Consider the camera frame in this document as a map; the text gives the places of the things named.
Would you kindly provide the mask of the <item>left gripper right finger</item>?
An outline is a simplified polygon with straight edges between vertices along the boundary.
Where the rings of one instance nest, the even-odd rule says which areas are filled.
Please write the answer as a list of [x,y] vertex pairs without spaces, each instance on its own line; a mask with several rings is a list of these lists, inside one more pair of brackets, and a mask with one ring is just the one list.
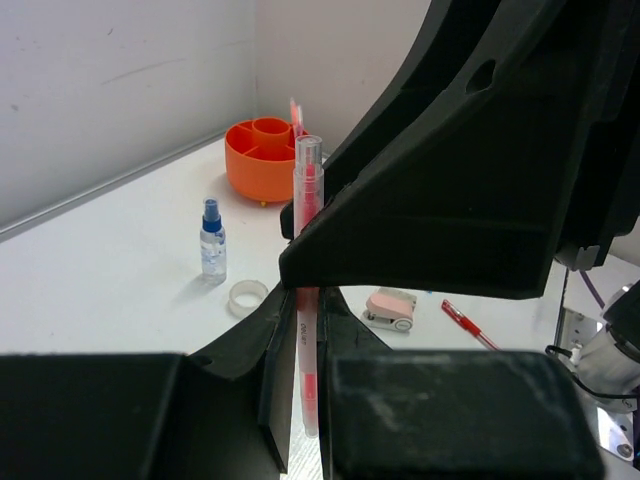
[[318,308],[325,478],[602,477],[573,383],[546,355],[394,350],[337,288]]

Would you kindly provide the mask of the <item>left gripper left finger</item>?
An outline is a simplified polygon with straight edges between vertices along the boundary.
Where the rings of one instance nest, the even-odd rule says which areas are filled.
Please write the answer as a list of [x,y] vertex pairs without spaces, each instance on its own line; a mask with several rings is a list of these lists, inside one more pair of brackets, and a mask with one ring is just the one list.
[[5,479],[277,479],[288,468],[295,295],[277,287],[192,355],[5,355]]

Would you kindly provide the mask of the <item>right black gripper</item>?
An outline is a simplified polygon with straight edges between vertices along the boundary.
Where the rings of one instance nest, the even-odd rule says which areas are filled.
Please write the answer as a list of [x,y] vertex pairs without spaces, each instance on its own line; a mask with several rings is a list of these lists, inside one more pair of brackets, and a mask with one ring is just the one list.
[[639,214],[639,5],[454,1],[403,87],[400,145],[438,250],[602,260]]

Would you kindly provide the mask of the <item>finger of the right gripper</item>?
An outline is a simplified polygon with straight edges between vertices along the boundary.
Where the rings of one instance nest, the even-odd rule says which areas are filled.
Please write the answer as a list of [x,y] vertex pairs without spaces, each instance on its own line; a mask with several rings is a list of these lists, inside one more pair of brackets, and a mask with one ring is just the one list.
[[542,295],[553,258],[553,209],[505,202],[486,218],[413,216],[375,206],[327,209],[300,238],[293,208],[280,213],[289,246],[279,259],[288,287],[382,285],[529,299]]
[[492,89],[387,90],[324,163],[325,210],[310,238],[497,240],[499,209],[477,177]]

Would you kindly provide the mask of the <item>red gel pen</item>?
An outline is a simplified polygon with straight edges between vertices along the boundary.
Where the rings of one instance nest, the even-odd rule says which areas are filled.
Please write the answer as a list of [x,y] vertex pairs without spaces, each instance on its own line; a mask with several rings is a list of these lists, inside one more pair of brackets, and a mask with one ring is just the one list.
[[499,350],[499,347],[468,316],[462,313],[450,301],[443,300],[441,303],[441,309],[451,320],[469,333],[486,349],[492,351]]

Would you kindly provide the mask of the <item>thin pink pen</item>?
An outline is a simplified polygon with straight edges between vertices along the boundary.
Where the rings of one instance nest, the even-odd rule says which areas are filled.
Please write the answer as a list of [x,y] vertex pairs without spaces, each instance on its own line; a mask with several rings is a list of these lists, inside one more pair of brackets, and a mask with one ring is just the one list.
[[[324,206],[322,139],[301,135],[295,141],[294,237]],[[297,353],[302,421],[308,437],[318,436],[317,321],[318,288],[300,280],[296,291]]]

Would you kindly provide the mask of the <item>red pink barrel pen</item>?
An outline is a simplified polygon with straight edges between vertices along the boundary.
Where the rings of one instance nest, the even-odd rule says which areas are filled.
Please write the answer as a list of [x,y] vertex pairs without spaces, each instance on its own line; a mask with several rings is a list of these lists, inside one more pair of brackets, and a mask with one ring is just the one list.
[[304,134],[303,110],[293,97],[290,98],[290,114],[293,137],[297,139]]

